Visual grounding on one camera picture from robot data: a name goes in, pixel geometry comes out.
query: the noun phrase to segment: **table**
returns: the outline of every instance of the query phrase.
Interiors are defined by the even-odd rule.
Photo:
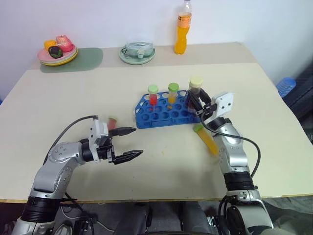
[[[239,132],[261,148],[253,178],[262,197],[311,194],[313,147],[299,122],[280,98],[249,50],[240,43],[190,45],[175,55],[172,47],[156,47],[155,58],[130,66],[104,49],[102,64],[90,71],[42,73],[38,62],[26,71],[0,106],[0,201],[25,202],[34,176],[62,130],[87,115],[118,117],[117,126],[135,126],[134,108],[149,84],[166,91],[170,82],[187,89],[193,75],[204,78],[211,96],[234,93],[226,115]],[[85,120],[62,141],[78,141],[89,133]],[[68,193],[82,202],[119,200],[208,200],[225,195],[218,159],[192,130],[193,125],[139,129],[114,137],[116,154],[143,149],[129,163],[102,161],[78,167]],[[244,143],[249,166],[257,153]]]

